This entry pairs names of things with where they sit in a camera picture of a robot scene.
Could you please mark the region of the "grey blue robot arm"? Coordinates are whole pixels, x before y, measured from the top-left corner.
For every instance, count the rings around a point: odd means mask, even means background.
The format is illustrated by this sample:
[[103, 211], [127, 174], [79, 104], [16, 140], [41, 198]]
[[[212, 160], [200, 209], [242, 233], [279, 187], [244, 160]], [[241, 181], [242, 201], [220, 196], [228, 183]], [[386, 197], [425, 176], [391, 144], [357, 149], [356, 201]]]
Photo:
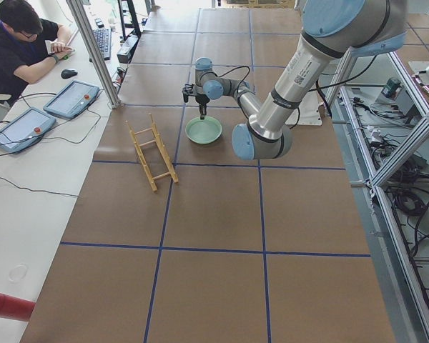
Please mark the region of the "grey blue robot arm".
[[183, 99], [193, 96], [204, 116], [210, 100], [231, 96], [247, 116], [232, 132], [235, 154], [244, 160], [279, 158], [292, 144], [285, 122], [326, 66], [346, 51], [376, 56], [399, 49], [407, 13], [406, 1], [307, 1], [297, 50], [265, 101], [245, 81], [216, 75], [208, 58], [197, 60], [195, 83], [184, 87]]

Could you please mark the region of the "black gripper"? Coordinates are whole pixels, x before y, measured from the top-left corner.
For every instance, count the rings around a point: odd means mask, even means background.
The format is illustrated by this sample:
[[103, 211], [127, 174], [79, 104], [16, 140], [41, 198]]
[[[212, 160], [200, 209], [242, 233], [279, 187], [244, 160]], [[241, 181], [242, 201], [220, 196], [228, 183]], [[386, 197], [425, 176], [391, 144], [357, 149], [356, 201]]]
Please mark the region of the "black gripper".
[[205, 118], [205, 106], [209, 103], [209, 98], [206, 94], [197, 94], [195, 96], [196, 102], [199, 104], [199, 118]]

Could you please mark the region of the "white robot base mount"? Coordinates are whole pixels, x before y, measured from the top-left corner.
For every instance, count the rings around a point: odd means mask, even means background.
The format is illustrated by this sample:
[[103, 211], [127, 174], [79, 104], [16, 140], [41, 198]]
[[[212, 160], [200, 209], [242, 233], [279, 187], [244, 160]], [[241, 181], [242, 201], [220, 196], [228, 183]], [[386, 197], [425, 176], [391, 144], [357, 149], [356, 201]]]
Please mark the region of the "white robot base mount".
[[319, 112], [319, 98], [316, 91], [305, 95], [299, 105], [299, 111], [294, 110], [285, 122], [288, 126], [321, 126], [322, 119]]

